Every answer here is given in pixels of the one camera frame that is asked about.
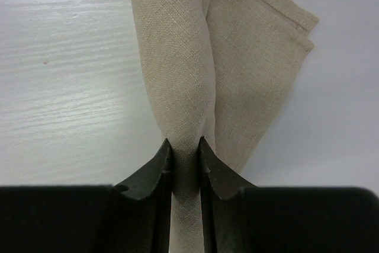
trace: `napkin fold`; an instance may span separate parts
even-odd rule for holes
[[[171,253],[204,252],[196,151],[239,172],[283,104],[318,19],[291,0],[131,0],[155,119],[173,147]]]

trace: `linen napkin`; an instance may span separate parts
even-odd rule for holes
[[[203,252],[196,151],[240,171],[285,100],[318,19],[291,0],[131,0],[155,119],[173,147],[171,253]]]

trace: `twisted napkin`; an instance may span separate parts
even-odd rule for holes
[[[195,155],[240,171],[283,104],[318,19],[291,0],[131,0],[155,119],[175,156],[171,253],[204,252]]]

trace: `white wooden surface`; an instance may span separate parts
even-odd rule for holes
[[[378,1],[295,1],[316,48],[243,174],[379,194]],[[0,0],[0,90],[0,184],[116,183],[160,145],[130,0]]]
[[[0,20],[0,184],[115,183],[156,152],[130,0],[1,0]]]

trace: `folded napkin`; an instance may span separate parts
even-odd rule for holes
[[[277,115],[318,19],[291,0],[131,0],[155,119],[175,157],[171,253],[203,252],[195,155],[240,171]]]

